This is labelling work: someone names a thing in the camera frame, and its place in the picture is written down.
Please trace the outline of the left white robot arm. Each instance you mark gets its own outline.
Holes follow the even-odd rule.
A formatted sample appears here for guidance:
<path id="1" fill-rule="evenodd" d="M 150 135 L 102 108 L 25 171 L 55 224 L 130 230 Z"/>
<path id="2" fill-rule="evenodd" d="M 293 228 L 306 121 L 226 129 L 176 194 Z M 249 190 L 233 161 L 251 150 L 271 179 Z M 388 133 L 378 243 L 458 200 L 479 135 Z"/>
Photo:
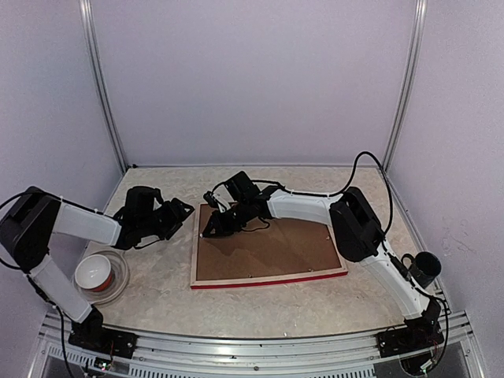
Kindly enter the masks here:
<path id="1" fill-rule="evenodd" d="M 132 358 L 138 336 L 107 328 L 103 315 L 78 292 L 50 254 L 56 234 L 110 246 L 116 250 L 142 249 L 142 241 L 154 236 L 171 239 L 195 211 L 178 198 L 163 199 L 153 187 L 136 186 L 113 215 L 70 202 L 38 187 L 7 200 L 11 207 L 1 219 L 1 244 L 37 294 L 56 308 L 61 320 L 71 321 L 67 342 L 75 347 Z"/>

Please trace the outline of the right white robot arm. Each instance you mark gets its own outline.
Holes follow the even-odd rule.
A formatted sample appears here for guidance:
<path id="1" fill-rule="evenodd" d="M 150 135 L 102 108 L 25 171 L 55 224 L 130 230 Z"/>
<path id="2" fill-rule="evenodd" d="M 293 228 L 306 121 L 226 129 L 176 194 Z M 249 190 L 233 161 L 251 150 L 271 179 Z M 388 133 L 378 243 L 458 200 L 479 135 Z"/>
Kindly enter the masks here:
<path id="1" fill-rule="evenodd" d="M 213 208 L 201 234 L 207 239 L 242 232 L 254 219 L 293 219 L 331 227 L 340 255 L 367 269 L 395 300 L 404 318 L 404 328 L 377 336 L 381 356 L 446 346 L 448 333 L 439 324 L 440 316 L 447 314 L 445 304 L 426 291 L 441 273 L 440 260 L 422 251 L 406 254 L 410 264 L 405 265 L 392 250 L 378 216 L 360 189 L 349 187 L 330 197 L 302 195 L 270 185 L 263 190 L 253 187 L 250 193 L 234 194 L 232 205 L 212 191 L 203 198 Z"/>

